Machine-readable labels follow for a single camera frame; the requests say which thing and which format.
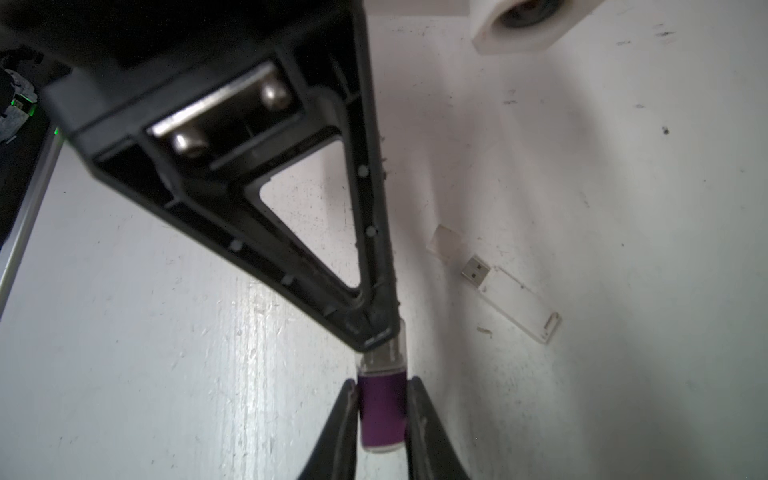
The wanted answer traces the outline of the clear usb drive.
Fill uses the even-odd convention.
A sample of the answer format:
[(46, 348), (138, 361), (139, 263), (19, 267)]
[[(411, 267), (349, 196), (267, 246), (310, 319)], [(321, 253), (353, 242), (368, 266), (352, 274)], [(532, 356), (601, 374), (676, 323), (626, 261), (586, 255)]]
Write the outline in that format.
[(562, 321), (561, 315), (538, 294), (498, 266), (473, 255), (462, 277), (499, 314), (537, 342), (546, 345)]

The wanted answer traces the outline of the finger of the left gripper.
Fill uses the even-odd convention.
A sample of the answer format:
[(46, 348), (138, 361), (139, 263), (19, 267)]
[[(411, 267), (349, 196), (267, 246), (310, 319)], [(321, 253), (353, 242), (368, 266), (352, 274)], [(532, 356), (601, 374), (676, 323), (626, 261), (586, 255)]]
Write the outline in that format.
[[(359, 1), (39, 1), (71, 67), (42, 103), (100, 181), (367, 352), (399, 332), (366, 15)], [(260, 199), (343, 148), (359, 282)]]

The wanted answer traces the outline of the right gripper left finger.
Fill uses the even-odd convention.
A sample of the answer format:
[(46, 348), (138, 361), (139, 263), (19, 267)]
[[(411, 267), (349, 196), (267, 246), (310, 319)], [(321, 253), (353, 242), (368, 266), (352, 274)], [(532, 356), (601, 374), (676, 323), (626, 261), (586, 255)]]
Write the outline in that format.
[(358, 415), (358, 387), (353, 379), (347, 379), (341, 386), (298, 479), (352, 480), (355, 478)]

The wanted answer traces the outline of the purple usb drive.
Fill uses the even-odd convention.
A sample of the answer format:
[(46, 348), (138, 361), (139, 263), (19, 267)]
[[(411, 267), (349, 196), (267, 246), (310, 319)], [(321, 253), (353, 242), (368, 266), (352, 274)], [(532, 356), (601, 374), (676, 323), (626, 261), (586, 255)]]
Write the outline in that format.
[(371, 352), (357, 367), (360, 443), (372, 453), (387, 453), (405, 444), (407, 364), (375, 360)]

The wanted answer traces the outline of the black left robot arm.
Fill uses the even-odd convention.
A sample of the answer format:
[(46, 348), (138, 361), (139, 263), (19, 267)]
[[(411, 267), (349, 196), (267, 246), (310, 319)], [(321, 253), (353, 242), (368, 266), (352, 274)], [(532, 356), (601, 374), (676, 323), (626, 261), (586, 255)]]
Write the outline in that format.
[[(266, 283), (358, 352), (399, 333), (359, 1), (5, 1), (1, 140), (58, 129), (90, 173)], [(359, 280), (260, 198), (343, 149)]]

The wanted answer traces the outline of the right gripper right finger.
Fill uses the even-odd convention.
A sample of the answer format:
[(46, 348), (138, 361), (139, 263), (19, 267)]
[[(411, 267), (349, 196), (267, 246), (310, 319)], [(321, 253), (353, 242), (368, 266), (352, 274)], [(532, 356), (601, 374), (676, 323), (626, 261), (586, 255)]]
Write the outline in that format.
[(426, 387), (417, 376), (407, 382), (406, 413), (409, 478), (468, 480)]

